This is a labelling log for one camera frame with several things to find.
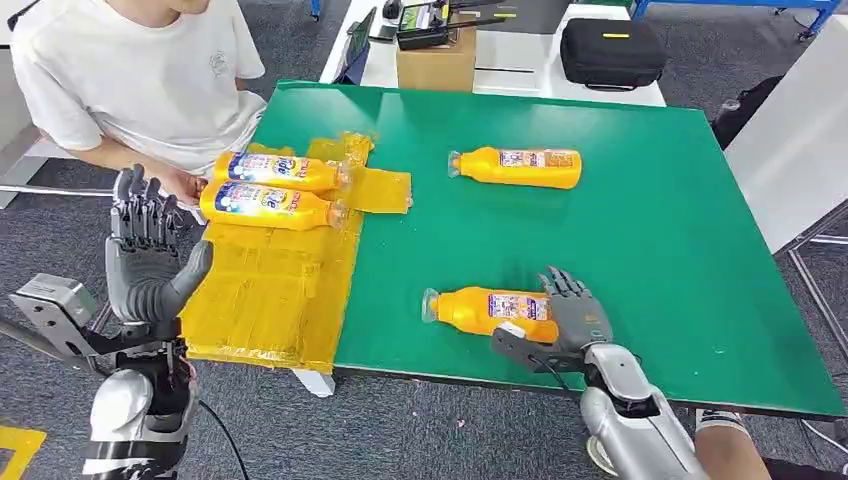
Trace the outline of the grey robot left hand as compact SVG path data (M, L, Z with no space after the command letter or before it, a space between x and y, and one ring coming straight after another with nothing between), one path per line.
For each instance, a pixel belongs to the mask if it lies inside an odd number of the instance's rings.
M200 240L185 261L176 247L176 197L144 167L122 169L113 187L111 234L105 242L109 301L125 322L176 320L212 268L214 245Z

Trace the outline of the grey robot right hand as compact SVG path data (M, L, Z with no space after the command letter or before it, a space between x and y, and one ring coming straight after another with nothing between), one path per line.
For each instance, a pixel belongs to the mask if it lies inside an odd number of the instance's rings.
M554 345L559 351L579 355L591 344L613 341L603 306L582 281L553 266L538 278L548 298L549 316L557 326Z

